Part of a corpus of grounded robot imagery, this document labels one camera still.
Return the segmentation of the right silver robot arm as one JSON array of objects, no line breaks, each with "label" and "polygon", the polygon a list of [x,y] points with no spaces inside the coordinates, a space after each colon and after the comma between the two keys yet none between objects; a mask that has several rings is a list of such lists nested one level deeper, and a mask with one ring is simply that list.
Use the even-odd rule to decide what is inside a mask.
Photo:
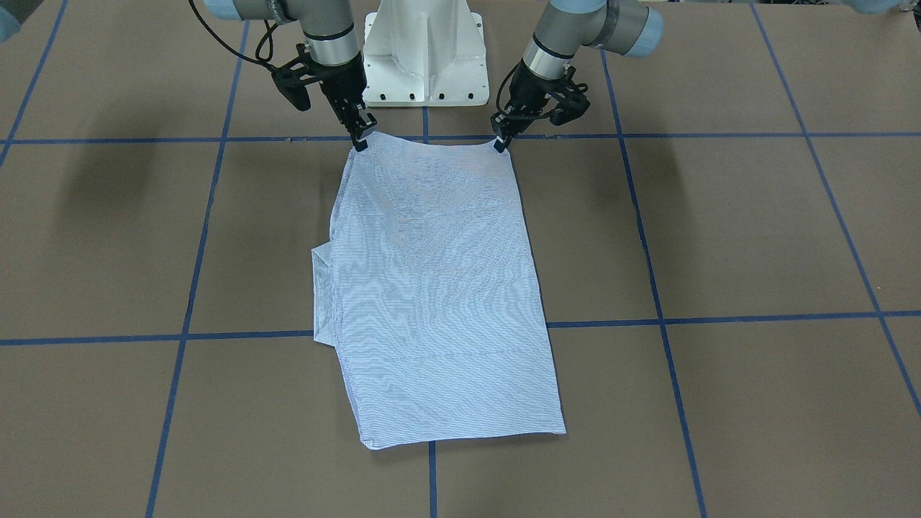
[{"label": "right silver robot arm", "polygon": [[364,99],[368,88],[366,65],[348,1],[207,1],[204,4],[217,19],[263,21],[266,33],[262,44],[269,44],[280,26],[299,25],[304,41],[296,44],[296,57],[285,65],[273,65],[270,56],[250,57],[231,48],[207,24],[196,4],[190,2],[201,26],[237,58],[266,69],[277,91],[297,111],[312,108],[308,88],[319,85],[333,114],[348,131],[354,151],[366,150],[366,139],[377,127],[377,120],[369,114]]}]

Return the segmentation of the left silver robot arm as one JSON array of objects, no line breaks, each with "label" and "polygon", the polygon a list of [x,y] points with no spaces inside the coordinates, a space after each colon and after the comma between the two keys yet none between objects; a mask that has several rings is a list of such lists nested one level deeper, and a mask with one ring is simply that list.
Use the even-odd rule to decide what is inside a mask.
[{"label": "left silver robot arm", "polygon": [[[665,24],[661,13],[642,1],[549,1],[520,62],[507,73],[496,91],[496,114],[490,119],[494,149],[502,154],[535,121],[549,120],[559,127],[585,115],[588,86],[573,82],[571,65],[580,47],[627,57],[645,57],[658,48]],[[759,16],[758,6],[847,6],[861,17],[879,17],[888,11],[910,11],[919,1],[687,1],[747,4]],[[509,101],[502,91],[511,79]],[[556,101],[552,109],[547,102]],[[625,132],[625,139],[700,139],[796,137],[797,132]]]}]

